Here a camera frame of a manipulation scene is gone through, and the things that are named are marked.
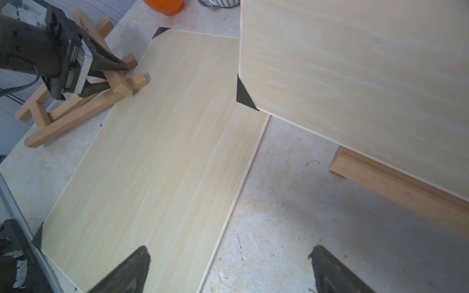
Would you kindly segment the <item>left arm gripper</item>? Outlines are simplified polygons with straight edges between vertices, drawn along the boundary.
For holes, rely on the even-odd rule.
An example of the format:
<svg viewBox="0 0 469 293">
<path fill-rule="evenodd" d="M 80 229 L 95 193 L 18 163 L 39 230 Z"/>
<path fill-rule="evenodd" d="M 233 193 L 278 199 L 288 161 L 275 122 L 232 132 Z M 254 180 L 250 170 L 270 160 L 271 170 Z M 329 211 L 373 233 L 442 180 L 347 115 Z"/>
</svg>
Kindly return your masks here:
<svg viewBox="0 0 469 293">
<path fill-rule="evenodd" d="M 90 83 L 89 72 L 126 72 L 129 67 L 114 56 L 82 27 L 67 18 L 65 13 L 46 1 L 37 1 L 46 9 L 44 25 L 46 35 L 46 64 L 40 75 L 52 98 L 63 99 L 65 92 L 81 98 L 110 89 L 108 82 Z"/>
</svg>

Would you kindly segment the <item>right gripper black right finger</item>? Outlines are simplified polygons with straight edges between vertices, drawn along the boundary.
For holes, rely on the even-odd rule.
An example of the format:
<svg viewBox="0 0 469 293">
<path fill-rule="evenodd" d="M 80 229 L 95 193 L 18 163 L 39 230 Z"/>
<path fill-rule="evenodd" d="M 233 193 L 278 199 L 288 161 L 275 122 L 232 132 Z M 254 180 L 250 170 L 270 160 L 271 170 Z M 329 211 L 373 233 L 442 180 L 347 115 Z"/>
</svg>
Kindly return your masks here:
<svg viewBox="0 0 469 293">
<path fill-rule="evenodd" d="M 309 259 L 318 293 L 374 293 L 374 290 L 322 245 L 313 248 Z"/>
</svg>

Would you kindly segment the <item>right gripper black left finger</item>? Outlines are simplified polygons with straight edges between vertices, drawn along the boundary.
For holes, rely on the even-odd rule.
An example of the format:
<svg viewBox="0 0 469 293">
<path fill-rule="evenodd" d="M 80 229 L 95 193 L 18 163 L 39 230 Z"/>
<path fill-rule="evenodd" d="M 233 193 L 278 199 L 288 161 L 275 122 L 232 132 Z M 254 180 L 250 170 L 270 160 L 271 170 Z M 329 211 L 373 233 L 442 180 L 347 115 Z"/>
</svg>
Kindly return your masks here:
<svg viewBox="0 0 469 293">
<path fill-rule="evenodd" d="M 126 260 L 96 284 L 90 293 L 142 293 L 151 257 L 146 246 L 140 246 Z"/>
</svg>

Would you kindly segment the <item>wooden easel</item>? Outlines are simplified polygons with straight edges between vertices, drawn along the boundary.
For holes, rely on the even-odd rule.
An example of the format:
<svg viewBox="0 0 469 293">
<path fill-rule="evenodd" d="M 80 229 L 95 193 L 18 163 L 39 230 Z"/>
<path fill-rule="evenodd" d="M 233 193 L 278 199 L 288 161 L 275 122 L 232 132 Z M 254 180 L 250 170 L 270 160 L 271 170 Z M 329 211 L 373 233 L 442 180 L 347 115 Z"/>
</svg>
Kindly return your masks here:
<svg viewBox="0 0 469 293">
<path fill-rule="evenodd" d="M 97 30 L 104 38 L 105 47 L 110 49 L 105 41 L 105 37 L 113 28 L 110 21 L 102 20 L 99 25 L 95 25 L 80 9 L 73 12 L 70 19 L 83 21 L 88 28 Z M 132 54 L 128 54 L 121 60 L 129 66 L 128 71 L 138 64 Z M 113 87 L 87 98 L 80 98 L 77 94 L 65 93 L 63 100 L 56 100 L 51 97 L 43 83 L 15 114 L 17 120 L 34 119 L 38 127 L 34 134 L 25 138 L 25 146 L 37 148 L 49 142 L 107 107 L 131 96 L 149 83 L 142 73 L 138 73 L 131 78 L 126 78 L 125 74 L 126 72 L 106 73 L 105 79 L 90 76 L 88 78 L 90 83 L 106 81 L 110 82 Z"/>
</svg>

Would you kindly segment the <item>wooden easel being assembled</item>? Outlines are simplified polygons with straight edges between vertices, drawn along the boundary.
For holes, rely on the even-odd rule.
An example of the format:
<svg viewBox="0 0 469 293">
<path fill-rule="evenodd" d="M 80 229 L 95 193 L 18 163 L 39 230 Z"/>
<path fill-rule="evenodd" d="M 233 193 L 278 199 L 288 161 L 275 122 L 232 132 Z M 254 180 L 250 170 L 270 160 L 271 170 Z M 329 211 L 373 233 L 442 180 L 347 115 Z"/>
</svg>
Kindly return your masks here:
<svg viewBox="0 0 469 293">
<path fill-rule="evenodd" d="M 344 147 L 335 153 L 330 172 L 469 237 L 469 203 L 463 199 Z"/>
</svg>

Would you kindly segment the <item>light wooden board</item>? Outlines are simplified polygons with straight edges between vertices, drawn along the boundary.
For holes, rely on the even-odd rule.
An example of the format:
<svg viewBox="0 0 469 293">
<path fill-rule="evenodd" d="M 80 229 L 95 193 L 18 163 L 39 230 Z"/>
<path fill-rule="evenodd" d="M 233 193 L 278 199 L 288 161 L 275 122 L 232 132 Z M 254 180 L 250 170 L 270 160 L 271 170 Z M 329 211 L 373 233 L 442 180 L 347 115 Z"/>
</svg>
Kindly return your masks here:
<svg viewBox="0 0 469 293">
<path fill-rule="evenodd" d="M 467 1 L 243 1 L 257 109 L 469 196 Z"/>
<path fill-rule="evenodd" d="M 87 292 L 138 247 L 147 293 L 203 288 L 268 117 L 238 103 L 239 40 L 170 29 L 43 224 L 42 251 Z"/>
</svg>

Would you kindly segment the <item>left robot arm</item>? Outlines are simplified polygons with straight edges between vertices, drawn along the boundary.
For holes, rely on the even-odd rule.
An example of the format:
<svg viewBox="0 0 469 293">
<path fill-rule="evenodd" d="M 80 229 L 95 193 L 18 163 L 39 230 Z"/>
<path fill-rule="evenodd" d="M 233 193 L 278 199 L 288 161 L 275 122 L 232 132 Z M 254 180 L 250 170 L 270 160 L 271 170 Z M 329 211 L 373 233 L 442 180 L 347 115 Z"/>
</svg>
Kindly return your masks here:
<svg viewBox="0 0 469 293">
<path fill-rule="evenodd" d="M 110 82 L 90 83 L 88 78 L 129 70 L 97 30 L 46 1 L 1 1 L 1 8 L 17 10 L 1 15 L 1 68 L 33 74 L 56 100 L 65 93 L 86 98 L 111 89 Z"/>
</svg>

